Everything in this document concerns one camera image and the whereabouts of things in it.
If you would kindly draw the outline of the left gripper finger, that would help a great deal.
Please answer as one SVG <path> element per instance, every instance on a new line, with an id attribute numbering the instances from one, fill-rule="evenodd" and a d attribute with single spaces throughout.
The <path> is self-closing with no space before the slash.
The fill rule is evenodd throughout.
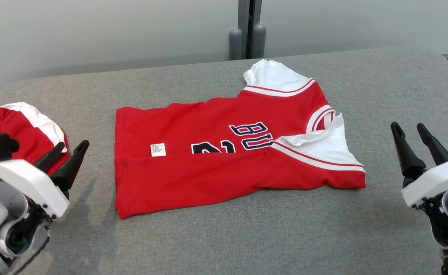
<path id="1" fill-rule="evenodd" d="M 90 143 L 88 140 L 79 143 L 79 145 L 74 148 L 70 158 L 51 174 L 53 183 L 58 186 L 61 191 L 69 191 L 72 188 L 89 146 Z"/>
<path id="2" fill-rule="evenodd" d="M 59 142 L 51 151 L 44 154 L 40 157 L 36 162 L 34 162 L 34 167 L 39 170 L 48 173 L 51 167 L 58 161 L 58 159 L 63 154 L 63 150 L 65 149 L 65 143 Z"/>

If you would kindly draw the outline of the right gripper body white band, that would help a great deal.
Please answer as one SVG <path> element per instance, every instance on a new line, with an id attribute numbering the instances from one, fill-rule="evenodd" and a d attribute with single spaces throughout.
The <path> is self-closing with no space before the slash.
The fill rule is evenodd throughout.
<path id="1" fill-rule="evenodd" d="M 407 206 L 421 205 L 423 198 L 433 198 L 448 191 L 448 162 L 433 167 L 401 190 Z"/>

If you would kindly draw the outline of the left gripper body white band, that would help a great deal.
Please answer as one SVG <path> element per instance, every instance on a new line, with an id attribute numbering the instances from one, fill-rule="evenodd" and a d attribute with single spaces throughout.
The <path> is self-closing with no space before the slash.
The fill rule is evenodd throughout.
<path id="1" fill-rule="evenodd" d="M 48 216 L 63 216 L 70 203 L 50 177 L 25 160 L 0 162 L 0 179 L 27 195 L 37 205 L 46 205 Z"/>

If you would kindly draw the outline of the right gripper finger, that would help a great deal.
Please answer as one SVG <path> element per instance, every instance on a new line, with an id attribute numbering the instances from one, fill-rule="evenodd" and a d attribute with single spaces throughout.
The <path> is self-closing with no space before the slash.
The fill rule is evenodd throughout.
<path id="1" fill-rule="evenodd" d="M 423 123 L 417 124 L 417 131 L 422 139 L 422 142 L 429 149 L 435 164 L 441 165 L 448 162 L 448 151 L 444 146 L 442 146 L 439 140 L 430 133 Z"/>
<path id="2" fill-rule="evenodd" d="M 397 122 L 390 124 L 401 173 L 405 178 L 418 178 L 425 172 L 426 164 L 419 159 L 406 141 L 406 135 Z"/>

